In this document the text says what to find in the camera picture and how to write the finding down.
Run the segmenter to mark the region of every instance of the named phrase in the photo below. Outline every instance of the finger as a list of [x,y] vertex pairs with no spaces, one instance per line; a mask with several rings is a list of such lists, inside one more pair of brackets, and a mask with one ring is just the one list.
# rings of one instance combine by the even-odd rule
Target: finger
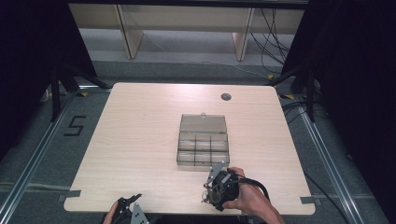
[[111,214],[111,216],[113,216],[114,213],[116,212],[117,206],[119,206],[119,201],[115,201],[113,205],[111,205],[110,211],[108,211],[108,213]]
[[234,166],[234,167],[231,167],[230,170],[236,172],[238,175],[245,176],[244,170],[239,167]]
[[223,208],[226,208],[226,209],[237,209],[238,208],[238,201],[237,200],[234,200],[234,201],[228,201],[228,202],[225,202],[223,205],[222,205],[222,207]]
[[113,203],[113,205],[110,208],[110,211],[106,214],[105,220],[103,221],[103,224],[111,224],[111,221],[113,219],[114,213],[117,210],[117,206],[119,205],[119,202],[116,201]]

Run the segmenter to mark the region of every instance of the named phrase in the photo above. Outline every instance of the wooden table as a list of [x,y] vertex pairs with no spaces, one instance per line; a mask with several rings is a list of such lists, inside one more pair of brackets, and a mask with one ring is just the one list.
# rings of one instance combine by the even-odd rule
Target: wooden table
[[[223,93],[232,96],[221,99]],[[118,83],[114,86],[67,198],[67,211],[108,211],[137,193],[145,213],[240,214],[201,203],[208,172],[177,167],[182,114],[224,115],[230,166],[267,187],[282,215],[312,215],[315,206],[276,91],[272,87]]]

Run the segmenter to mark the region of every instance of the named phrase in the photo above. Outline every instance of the hand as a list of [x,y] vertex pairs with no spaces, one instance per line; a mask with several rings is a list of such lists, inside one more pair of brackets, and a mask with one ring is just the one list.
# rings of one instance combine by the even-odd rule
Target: hand
[[[245,176],[241,168],[232,167],[230,169],[236,172],[239,178]],[[237,199],[228,201],[222,206],[228,209],[239,209],[243,214],[258,216],[268,224],[284,223],[280,214],[271,205],[260,189],[246,183],[239,184],[239,197]]]
[[116,209],[118,205],[119,205],[118,201],[113,203],[113,205],[110,208],[110,211],[108,211],[107,215],[105,216],[105,220],[103,221],[103,224],[111,224],[111,221],[113,220],[113,216],[114,213],[116,213]]

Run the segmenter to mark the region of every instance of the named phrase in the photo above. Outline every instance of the metal rail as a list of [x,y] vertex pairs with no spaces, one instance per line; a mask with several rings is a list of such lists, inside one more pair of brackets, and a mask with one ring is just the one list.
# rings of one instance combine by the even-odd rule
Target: metal rail
[[[296,99],[301,101],[300,96],[296,96]],[[311,119],[305,114],[305,111],[302,107],[299,107],[299,110],[302,113],[305,126],[311,135],[312,140],[314,141],[314,144],[318,150],[318,154],[322,159],[323,165],[329,175],[330,180],[332,181],[332,185],[334,186],[341,204],[346,211],[346,216],[349,222],[354,224],[364,223],[355,200],[353,199],[343,177],[341,177],[341,174],[332,160],[332,156],[330,155],[329,150],[326,148],[316,124],[312,122]]]
[[11,192],[8,194],[6,200],[3,202],[0,208],[0,223],[7,224],[11,219],[12,214],[14,213],[15,209],[18,206],[18,203],[23,196],[30,180],[32,179],[33,175],[35,174],[35,170],[37,169],[38,165],[42,161],[50,143],[56,134],[56,131],[59,125],[62,123],[64,119],[64,113],[69,107],[70,103],[73,101],[74,97],[76,96],[75,93],[72,93],[64,102],[64,107],[61,110],[58,118],[49,124],[48,129],[44,133],[44,136],[41,138],[38,146],[35,149],[32,157],[26,164],[20,178],[14,184]]

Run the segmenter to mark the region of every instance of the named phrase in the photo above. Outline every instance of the forearm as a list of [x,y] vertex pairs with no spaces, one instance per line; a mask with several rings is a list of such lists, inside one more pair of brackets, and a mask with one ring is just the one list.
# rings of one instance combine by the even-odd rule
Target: forearm
[[262,210],[257,214],[262,220],[267,224],[284,224],[282,216],[277,212],[277,210],[272,207],[271,209]]

